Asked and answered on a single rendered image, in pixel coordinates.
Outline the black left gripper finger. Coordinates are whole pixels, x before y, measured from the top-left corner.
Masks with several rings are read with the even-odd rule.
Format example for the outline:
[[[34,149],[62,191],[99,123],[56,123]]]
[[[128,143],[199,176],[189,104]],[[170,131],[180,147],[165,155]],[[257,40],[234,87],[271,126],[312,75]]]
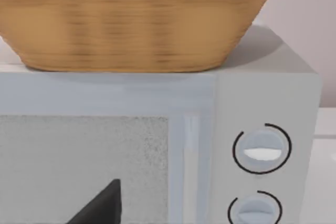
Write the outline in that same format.
[[[66,224],[121,224],[121,180],[114,179]]]

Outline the pale microwave door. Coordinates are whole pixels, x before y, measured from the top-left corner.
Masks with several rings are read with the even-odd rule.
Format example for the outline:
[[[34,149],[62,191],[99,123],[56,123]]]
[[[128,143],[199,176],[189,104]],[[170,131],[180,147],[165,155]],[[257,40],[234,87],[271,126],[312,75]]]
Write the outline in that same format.
[[[122,224],[184,224],[185,117],[207,214],[213,74],[0,73],[0,224],[66,224],[114,179]]]

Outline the pale microwave knob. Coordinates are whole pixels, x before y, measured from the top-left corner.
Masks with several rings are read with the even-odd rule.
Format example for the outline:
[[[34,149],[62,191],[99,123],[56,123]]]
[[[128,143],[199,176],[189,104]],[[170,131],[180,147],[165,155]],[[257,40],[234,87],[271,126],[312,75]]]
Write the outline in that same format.
[[[286,140],[273,130],[256,130],[242,136],[236,146],[240,164],[253,172],[276,168],[287,153]]]
[[[234,224],[275,224],[278,215],[277,203],[263,194],[240,198],[232,209]]]

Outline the woven wicker basket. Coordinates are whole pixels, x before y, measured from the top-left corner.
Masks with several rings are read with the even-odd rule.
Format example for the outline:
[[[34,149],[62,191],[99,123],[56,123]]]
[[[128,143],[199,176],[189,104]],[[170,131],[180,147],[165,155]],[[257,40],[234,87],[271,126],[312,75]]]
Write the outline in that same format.
[[[266,0],[0,0],[0,37],[44,71],[219,67]]]

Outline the pale microwave oven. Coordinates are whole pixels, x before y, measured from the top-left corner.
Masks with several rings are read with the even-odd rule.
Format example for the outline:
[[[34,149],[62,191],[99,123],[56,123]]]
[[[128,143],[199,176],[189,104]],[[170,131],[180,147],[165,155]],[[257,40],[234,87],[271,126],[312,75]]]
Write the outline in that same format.
[[[46,71],[0,63],[2,72]],[[299,224],[322,88],[319,76],[280,37],[260,25],[250,27],[222,67],[197,73],[216,79],[204,224],[234,224],[234,204],[254,194],[277,203],[275,224]],[[260,173],[243,167],[236,156],[238,141],[256,130],[273,130],[287,144],[281,164]]]

